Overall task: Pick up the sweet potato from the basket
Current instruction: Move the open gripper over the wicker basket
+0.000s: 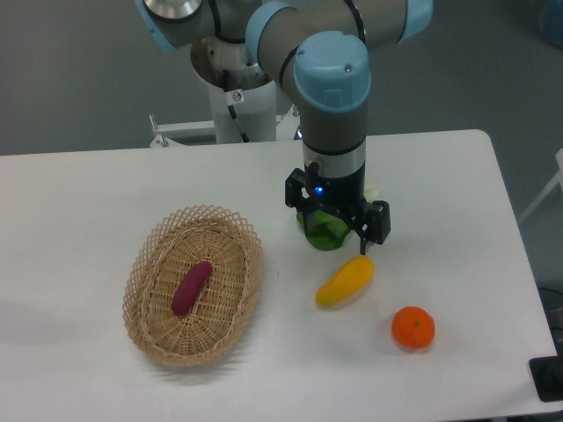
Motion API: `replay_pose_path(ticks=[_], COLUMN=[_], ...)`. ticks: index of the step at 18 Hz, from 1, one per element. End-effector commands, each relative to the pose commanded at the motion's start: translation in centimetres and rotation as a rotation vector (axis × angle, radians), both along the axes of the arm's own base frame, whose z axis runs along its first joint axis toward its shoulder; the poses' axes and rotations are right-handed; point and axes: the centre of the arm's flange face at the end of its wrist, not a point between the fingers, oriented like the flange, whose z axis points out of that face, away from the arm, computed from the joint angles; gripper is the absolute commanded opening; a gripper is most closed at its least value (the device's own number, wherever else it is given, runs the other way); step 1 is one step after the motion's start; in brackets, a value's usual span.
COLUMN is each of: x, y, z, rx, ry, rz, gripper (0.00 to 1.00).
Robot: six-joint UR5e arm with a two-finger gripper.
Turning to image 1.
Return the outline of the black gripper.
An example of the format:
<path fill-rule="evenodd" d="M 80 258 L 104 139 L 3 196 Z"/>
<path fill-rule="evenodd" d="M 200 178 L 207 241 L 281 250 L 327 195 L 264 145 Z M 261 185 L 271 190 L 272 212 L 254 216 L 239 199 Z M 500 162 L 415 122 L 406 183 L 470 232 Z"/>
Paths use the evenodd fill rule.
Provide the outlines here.
<path fill-rule="evenodd" d="M 364 199 L 365 164 L 339 178 L 320 175 L 317 164 L 305 170 L 294 169 L 285 180 L 285 204 L 301 219 L 309 242 L 317 239 L 316 214 L 319 210 L 341 219 L 360 238 L 360 254 L 370 244 L 383 244 L 391 232 L 391 208 L 384 200 Z"/>

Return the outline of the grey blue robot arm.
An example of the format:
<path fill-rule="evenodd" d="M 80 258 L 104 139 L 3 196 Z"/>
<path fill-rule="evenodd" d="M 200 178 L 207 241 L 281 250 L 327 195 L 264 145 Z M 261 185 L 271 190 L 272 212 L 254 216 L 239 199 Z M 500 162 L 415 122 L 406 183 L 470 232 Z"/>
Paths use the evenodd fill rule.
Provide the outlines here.
<path fill-rule="evenodd" d="M 274 82 L 291 99 L 303 165 L 286 179 L 285 202 L 307 236 L 325 214 L 362 244 L 384 242 L 390 207 L 364 196 L 369 51 L 423 31 L 432 2 L 328 1 L 301 10 L 284 1 L 139 1 L 136 8 L 163 50 L 204 47 L 224 90 Z"/>

